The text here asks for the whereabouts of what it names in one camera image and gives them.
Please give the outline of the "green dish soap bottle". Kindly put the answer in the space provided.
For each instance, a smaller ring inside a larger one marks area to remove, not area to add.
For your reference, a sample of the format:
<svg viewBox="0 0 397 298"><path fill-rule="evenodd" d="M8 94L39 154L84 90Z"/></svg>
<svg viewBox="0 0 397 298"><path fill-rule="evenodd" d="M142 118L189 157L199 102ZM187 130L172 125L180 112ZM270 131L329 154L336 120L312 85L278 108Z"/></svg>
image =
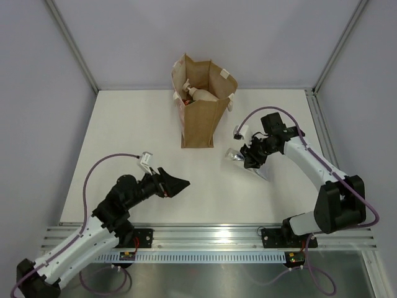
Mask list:
<svg viewBox="0 0 397 298"><path fill-rule="evenodd" d="M193 99L183 99L182 102L184 103L185 106L188 106L189 104L194 103Z"/></svg>

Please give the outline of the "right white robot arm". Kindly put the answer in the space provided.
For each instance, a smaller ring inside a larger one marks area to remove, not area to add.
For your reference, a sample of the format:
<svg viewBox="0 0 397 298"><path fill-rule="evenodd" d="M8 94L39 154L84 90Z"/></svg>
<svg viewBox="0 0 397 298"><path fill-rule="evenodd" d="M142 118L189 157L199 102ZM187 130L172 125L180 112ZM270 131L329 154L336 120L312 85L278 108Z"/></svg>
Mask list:
<svg viewBox="0 0 397 298"><path fill-rule="evenodd" d="M233 137L243 140L240 149L245 169L260 169L270 155L280 153L293 161L315 186L318 196L311 212L283 220L279 228L263 228L264 247L298 247L309 234L330 234L356 227L367 217L363 180L348 176L325 160L306 141L298 124L287 127L278 112L261 118L263 133L252 133L246 124L236 126Z"/></svg>

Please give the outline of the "aluminium mounting rail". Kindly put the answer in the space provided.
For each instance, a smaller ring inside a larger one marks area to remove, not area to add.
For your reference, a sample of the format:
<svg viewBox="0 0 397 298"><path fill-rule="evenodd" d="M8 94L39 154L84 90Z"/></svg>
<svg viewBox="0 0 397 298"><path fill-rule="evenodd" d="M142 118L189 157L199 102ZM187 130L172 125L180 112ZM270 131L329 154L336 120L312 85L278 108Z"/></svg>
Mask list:
<svg viewBox="0 0 397 298"><path fill-rule="evenodd" d="M152 226L152 250L261 250L260 228L252 225ZM319 250L376 250L370 229L346 230L316 236Z"/></svg>

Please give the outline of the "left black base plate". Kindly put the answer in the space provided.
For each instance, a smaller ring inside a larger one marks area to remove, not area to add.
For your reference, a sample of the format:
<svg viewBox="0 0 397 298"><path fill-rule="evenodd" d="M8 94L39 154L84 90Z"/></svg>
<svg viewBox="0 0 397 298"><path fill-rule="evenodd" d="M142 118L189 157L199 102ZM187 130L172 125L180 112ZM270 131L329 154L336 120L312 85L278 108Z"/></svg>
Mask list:
<svg viewBox="0 0 397 298"><path fill-rule="evenodd" d="M151 228L134 228L122 234L116 248L151 248L153 232Z"/></svg>

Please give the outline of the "brown canvas tote bag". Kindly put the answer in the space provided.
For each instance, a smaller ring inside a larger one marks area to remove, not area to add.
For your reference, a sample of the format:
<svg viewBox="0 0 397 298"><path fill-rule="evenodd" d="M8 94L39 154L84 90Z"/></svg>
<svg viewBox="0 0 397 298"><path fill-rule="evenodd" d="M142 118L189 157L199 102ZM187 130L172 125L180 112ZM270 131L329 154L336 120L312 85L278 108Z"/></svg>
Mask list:
<svg viewBox="0 0 397 298"><path fill-rule="evenodd" d="M171 71L173 100L181 123L182 148L212 148L213 134L225 111L233 110L233 98L238 82L224 68L211 60L193 61L183 54ZM185 106L183 99L192 99L182 90L189 79L197 89L204 89L218 98L216 102L194 101Z"/></svg>

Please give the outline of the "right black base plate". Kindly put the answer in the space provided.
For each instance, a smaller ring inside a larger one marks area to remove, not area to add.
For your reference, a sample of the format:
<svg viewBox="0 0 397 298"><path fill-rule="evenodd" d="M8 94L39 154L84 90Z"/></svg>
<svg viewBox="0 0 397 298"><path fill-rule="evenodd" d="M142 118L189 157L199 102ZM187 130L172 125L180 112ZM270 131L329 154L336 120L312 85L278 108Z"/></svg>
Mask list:
<svg viewBox="0 0 397 298"><path fill-rule="evenodd" d="M306 235L295 235L285 227L261 229L261 239L264 248L317 248L317 239L308 238Z"/></svg>

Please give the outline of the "beige pump dispenser bottle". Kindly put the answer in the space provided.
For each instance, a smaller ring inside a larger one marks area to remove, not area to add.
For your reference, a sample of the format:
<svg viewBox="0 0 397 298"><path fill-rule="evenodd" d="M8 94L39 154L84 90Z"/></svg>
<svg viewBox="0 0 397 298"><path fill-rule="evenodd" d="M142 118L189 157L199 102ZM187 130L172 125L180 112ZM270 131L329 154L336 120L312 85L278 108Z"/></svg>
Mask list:
<svg viewBox="0 0 397 298"><path fill-rule="evenodd" d="M218 98L209 91L193 87L189 79L182 85L182 90L188 93L194 101L218 101Z"/></svg>

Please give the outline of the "silver squeeze tube clear cap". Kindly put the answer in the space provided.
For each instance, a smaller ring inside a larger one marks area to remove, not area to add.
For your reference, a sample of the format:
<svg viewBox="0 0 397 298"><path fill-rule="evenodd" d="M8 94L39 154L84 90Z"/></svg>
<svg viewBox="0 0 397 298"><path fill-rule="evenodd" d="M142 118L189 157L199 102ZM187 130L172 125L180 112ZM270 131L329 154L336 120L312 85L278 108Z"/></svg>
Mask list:
<svg viewBox="0 0 397 298"><path fill-rule="evenodd" d="M225 160L234 164L235 166L245 170L245 172L249 172L255 176L260 177L266 181L270 181L269 169L266 165L261 165L259 168L245 168L244 162L246 161L245 157L237 150L233 148L229 148L225 153Z"/></svg>

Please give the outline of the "right aluminium frame post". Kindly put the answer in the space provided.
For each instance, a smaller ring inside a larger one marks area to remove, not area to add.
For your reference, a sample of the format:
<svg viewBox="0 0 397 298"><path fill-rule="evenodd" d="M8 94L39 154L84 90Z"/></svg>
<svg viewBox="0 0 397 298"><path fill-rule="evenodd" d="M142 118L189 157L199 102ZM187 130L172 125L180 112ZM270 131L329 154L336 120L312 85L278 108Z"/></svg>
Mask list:
<svg viewBox="0 0 397 298"><path fill-rule="evenodd" d="M348 42L349 37L353 33L354 29L356 28L361 16L363 15L364 11L366 10L368 4L370 3L369 0L360 0L353 13L351 14L347 24L345 25L341 36L338 38L336 45L334 46L325 66L323 67L320 76L316 80L314 86L312 87L312 93L317 96L319 93L322 85L324 84L325 80L327 79L329 73L331 72L335 62L337 61L339 55L341 54L345 44Z"/></svg>

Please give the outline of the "aluminium frame post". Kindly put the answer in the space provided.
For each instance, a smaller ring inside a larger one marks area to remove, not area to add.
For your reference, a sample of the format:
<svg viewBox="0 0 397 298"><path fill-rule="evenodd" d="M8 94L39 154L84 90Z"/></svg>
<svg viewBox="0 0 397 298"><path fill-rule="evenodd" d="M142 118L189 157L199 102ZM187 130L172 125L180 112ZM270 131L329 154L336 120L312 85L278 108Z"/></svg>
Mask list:
<svg viewBox="0 0 397 298"><path fill-rule="evenodd" d="M347 24L345 25L341 36L338 38L336 45L334 46L325 66L323 67L320 76L316 80L314 86L312 87L312 93L317 96L319 93L322 85L324 84L325 80L327 79L329 73L331 72L335 62L337 61L339 55L341 54L345 44L348 42L349 37L353 33L354 29L356 28L361 16L363 15L364 11L366 10L368 4L370 3L369 0L360 0L353 13L351 14Z"/></svg>
<svg viewBox="0 0 397 298"><path fill-rule="evenodd" d="M71 34L71 32L68 28L68 25L62 16L60 9L56 5L56 1L43 0L43 3L45 5L49 15L54 20L54 22L59 30L59 33L61 34L62 38L66 42L70 53L72 54L73 58L75 59L76 63L78 64L79 69L81 70L85 80L91 87L94 94L98 95L100 88L99 88L94 76L92 75L75 39L73 38L73 35Z"/></svg>

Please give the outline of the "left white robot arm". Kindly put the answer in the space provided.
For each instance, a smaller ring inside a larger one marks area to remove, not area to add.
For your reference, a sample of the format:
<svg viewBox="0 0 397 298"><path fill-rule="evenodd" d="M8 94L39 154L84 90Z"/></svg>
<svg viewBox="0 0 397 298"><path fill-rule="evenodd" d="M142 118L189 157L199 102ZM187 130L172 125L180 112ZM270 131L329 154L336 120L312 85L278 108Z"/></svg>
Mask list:
<svg viewBox="0 0 397 298"><path fill-rule="evenodd" d="M141 180L132 175L118 178L105 199L80 228L47 254L17 265L15 287L24 297L59 297L62 288L98 256L116 247L135 244L130 209L151 196L174 197L190 185L163 168L146 173Z"/></svg>

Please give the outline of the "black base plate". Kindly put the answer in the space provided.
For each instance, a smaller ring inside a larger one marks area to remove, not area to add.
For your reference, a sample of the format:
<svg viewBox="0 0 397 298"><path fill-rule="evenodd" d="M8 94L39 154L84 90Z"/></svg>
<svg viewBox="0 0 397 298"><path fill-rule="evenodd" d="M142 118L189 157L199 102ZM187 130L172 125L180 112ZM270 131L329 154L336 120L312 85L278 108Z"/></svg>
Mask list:
<svg viewBox="0 0 397 298"><path fill-rule="evenodd" d="M134 228L122 234L116 248L151 248L153 232L151 228Z"/></svg>
<svg viewBox="0 0 397 298"><path fill-rule="evenodd" d="M261 239L264 248L317 248L317 239L308 238L306 235L295 235L285 227L261 229Z"/></svg>

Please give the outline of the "left aluminium frame post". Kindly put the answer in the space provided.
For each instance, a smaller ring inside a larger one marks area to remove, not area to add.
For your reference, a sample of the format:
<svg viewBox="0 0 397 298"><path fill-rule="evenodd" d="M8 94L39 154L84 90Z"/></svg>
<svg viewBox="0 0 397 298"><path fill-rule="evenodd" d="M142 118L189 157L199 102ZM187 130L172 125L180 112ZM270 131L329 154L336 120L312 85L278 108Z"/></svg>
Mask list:
<svg viewBox="0 0 397 298"><path fill-rule="evenodd" d="M85 80L91 87L94 94L98 95L100 88L99 88L94 76L92 75L75 39L73 38L73 35L71 34L71 32L68 28L68 25L62 16L60 9L56 5L56 1L43 0L43 3L45 5L49 15L54 20L54 22L59 30L59 33L61 34L62 38L66 42L70 53L72 54L73 58L75 59L76 63L78 64L79 69L81 70Z"/></svg>

